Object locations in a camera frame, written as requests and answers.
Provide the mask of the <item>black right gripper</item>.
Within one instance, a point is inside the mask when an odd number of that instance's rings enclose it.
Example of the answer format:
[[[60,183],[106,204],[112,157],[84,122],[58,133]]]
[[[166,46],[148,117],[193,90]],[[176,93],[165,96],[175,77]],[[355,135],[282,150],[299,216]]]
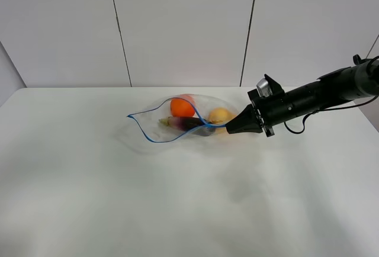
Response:
[[[264,74],[263,78],[268,80],[272,95],[264,98],[259,96],[256,88],[249,91],[248,97],[252,105],[247,105],[239,115],[226,124],[226,131],[229,134],[262,133],[263,129],[267,137],[274,135],[274,124],[270,112],[274,109],[275,101],[281,99],[285,91],[267,74]]]

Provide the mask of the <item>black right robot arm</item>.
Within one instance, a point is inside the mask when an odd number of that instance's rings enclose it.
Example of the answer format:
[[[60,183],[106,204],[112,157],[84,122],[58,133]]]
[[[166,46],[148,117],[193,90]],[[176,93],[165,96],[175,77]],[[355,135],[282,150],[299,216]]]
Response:
[[[229,134],[265,133],[274,135],[273,127],[297,117],[306,120],[313,114],[345,109],[358,98],[369,102],[378,98],[378,58],[353,57],[354,65],[335,70],[291,91],[265,75],[248,92],[250,104],[226,124]]]

